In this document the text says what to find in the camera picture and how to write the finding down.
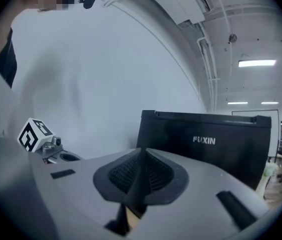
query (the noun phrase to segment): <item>black slot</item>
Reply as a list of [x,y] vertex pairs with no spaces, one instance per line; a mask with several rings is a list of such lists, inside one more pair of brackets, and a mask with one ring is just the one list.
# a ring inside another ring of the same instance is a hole
[[75,171],[73,171],[72,169],[68,169],[68,170],[61,170],[61,171],[53,172],[51,173],[51,176],[53,179],[58,179],[61,177],[69,176],[74,173]]
[[76,156],[73,156],[71,154],[63,154],[63,153],[60,155],[60,158],[64,161],[67,161],[67,162],[79,161],[80,160]]
[[216,196],[240,230],[247,228],[257,220],[230,191],[219,192]]

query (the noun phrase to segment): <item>white cube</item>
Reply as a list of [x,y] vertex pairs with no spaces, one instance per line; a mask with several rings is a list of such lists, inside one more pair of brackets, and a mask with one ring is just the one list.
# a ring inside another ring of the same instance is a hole
[[42,120],[29,118],[23,126],[17,141],[28,152],[35,152],[45,142],[51,142],[55,134],[46,126]]

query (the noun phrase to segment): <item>white ceiling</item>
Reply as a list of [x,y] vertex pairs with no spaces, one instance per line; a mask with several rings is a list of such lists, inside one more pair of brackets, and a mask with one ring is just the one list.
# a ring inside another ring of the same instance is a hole
[[[237,36],[232,44],[219,0],[210,1],[203,25],[214,50],[218,81],[216,110],[253,110],[282,108],[282,11],[274,0],[221,0],[227,11],[230,32]],[[192,29],[184,33],[188,38]],[[201,54],[196,51],[201,65]],[[238,68],[239,60],[276,59],[275,66]],[[248,101],[248,105],[227,102]],[[278,101],[279,105],[261,105]]]

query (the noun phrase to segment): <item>fluorescent light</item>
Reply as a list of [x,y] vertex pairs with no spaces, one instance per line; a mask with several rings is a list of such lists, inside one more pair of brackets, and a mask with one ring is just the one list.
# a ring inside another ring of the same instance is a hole
[[274,66],[275,59],[240,60],[239,67]]
[[248,104],[247,101],[244,102],[227,102],[228,105],[238,105],[238,104]]
[[265,104],[278,104],[278,102],[277,101],[264,101],[264,102],[262,102],[262,104],[263,105],[265,105]]

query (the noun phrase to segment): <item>black rubber pad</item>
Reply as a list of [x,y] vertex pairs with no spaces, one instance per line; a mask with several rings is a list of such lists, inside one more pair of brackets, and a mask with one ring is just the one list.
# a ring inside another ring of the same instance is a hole
[[73,171],[72,169],[68,169],[68,170],[61,170],[61,171],[53,172],[51,173],[51,176],[53,179],[58,179],[61,177],[69,176],[74,173],[75,171]]
[[247,228],[257,220],[230,191],[219,192],[216,196],[240,230]]

